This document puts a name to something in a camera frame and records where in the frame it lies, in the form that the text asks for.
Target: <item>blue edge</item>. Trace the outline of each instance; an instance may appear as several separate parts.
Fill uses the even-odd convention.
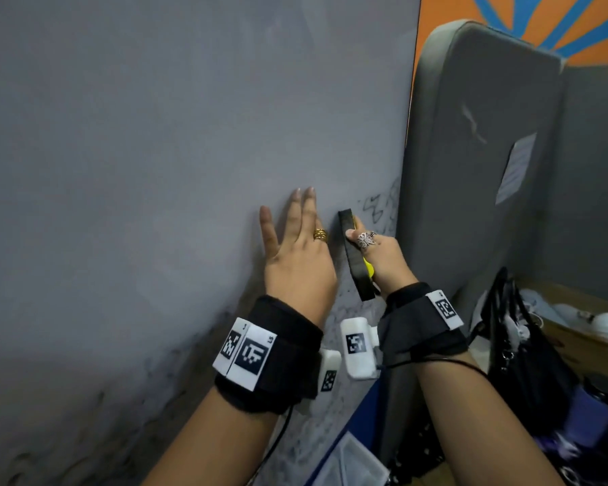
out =
[[[374,443],[374,437],[376,434],[376,417],[377,417],[377,408],[379,401],[379,389],[381,388],[381,380],[378,379],[374,382],[372,388],[367,392],[367,395],[358,406],[358,409],[354,412],[354,414],[349,419],[347,425],[342,429],[342,431],[338,434],[338,437],[335,439],[333,444],[329,447],[326,454],[324,454],[324,458],[320,461],[318,466],[313,471],[313,474],[310,475],[308,481],[305,486],[310,486],[315,481],[315,478],[320,473],[320,469],[326,462],[329,457],[331,451],[338,444],[342,436],[346,432],[350,432],[354,435],[360,443],[362,443],[368,449],[372,449],[372,445]]]

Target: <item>silver ring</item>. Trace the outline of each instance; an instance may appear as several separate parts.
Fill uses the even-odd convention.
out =
[[[369,247],[370,245],[376,245],[376,242],[374,242],[375,235],[376,232],[374,231],[363,232],[358,235],[358,238],[356,239],[356,244],[361,248],[361,250],[367,249],[367,247]]]

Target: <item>gold ring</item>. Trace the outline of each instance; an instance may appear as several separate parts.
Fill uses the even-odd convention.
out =
[[[313,232],[313,239],[326,243],[328,240],[327,231],[324,228],[316,228],[315,232]]]

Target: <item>black cable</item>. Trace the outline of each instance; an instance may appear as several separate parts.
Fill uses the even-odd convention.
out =
[[[461,365],[463,367],[468,367],[471,370],[475,370],[476,372],[478,372],[480,375],[482,375],[487,380],[489,378],[489,376],[486,374],[486,372],[484,372],[480,367],[473,365],[472,363],[469,363],[468,361],[462,361],[461,359],[447,358],[445,356],[427,356],[426,358],[421,359],[419,361],[413,361],[413,360],[409,359],[407,361],[400,361],[399,363],[393,363],[392,365],[379,365],[379,367],[381,369],[392,369],[392,368],[396,368],[396,367],[402,367],[402,366],[408,365],[410,363],[427,363],[428,361],[447,361],[449,363],[456,363],[457,365]]]
[[[254,474],[252,474],[252,477],[246,483],[246,486],[251,485],[255,481],[255,479],[257,479],[257,475],[259,475],[259,471],[261,470],[261,467],[268,461],[268,459],[270,458],[272,453],[275,452],[277,445],[279,445],[279,441],[281,441],[282,437],[284,436],[284,433],[286,433],[286,428],[288,427],[288,424],[290,423],[290,417],[292,415],[293,415],[293,406],[288,408],[288,414],[286,415],[286,420],[284,421],[284,426],[281,427],[281,430],[279,431],[277,438],[275,438],[275,442],[272,444],[272,447],[270,447],[270,450],[268,450],[268,453],[266,454],[266,456],[263,458],[263,460],[260,462],[260,464],[255,469]]]

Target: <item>hand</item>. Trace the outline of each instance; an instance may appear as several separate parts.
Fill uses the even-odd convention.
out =
[[[350,228],[345,232],[347,238],[356,243],[358,235],[366,232],[365,225],[354,216],[356,229]],[[417,283],[419,280],[412,274],[403,258],[399,243],[394,237],[375,235],[375,245],[368,245],[362,250],[363,257],[374,267],[374,281],[381,288],[381,295],[387,299],[389,294],[399,288]]]
[[[309,187],[302,208],[300,190],[293,192],[281,245],[268,207],[261,206],[259,222],[266,249],[266,293],[324,328],[338,279],[327,243],[313,239],[316,228],[323,228],[315,199],[315,190]]]

